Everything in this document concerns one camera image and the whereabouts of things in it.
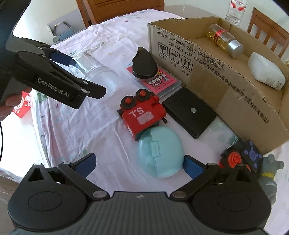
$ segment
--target chair backrest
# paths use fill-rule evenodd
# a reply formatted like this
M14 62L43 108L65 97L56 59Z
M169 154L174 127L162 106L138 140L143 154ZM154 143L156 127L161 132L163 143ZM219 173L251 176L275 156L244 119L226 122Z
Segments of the chair backrest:
M253 9L253 14L247 30L248 33L251 32L253 24L258 27L255 38L259 39L261 31L265 31L267 33L264 40L265 45L267 45L270 37L275 39L275 42L271 47L271 51L274 51L279 43L283 46L278 55L279 58L281 58L289 45L289 33L256 8Z
M164 10L164 0L77 0L85 25L145 9Z

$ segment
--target yellow band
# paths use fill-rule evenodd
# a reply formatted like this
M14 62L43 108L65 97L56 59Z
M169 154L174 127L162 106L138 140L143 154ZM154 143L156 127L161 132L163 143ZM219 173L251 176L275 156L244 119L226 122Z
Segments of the yellow band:
M274 174L270 172L262 173L261 176L269 177L271 179L274 179Z

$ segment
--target silver bottle cap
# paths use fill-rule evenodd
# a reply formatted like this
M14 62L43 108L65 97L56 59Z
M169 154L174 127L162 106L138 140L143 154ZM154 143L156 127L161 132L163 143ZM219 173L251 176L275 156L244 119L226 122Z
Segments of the silver bottle cap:
M244 46L237 40L233 40L228 44L228 53L232 58L237 59L244 51Z

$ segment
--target pink card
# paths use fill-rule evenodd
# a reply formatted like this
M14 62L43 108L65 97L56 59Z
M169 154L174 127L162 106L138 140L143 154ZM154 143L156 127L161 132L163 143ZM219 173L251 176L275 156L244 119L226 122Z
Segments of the pink card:
M128 67L127 71L132 73L132 66ZM145 85L150 91L152 91L154 94L157 95L176 82L177 82L176 79L174 79L171 75L169 75L167 72L165 72L163 69L159 67L157 77L155 79L149 82L141 82L141 83Z

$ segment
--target gray toy figure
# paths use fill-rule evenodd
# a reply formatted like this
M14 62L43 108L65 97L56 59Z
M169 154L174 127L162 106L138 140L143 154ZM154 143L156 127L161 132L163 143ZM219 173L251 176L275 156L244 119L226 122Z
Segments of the gray toy figure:
M263 158L261 169L259 170L258 183L269 198L271 205L276 202L277 184L274 181L278 169L283 169L284 162L276 161L273 154Z

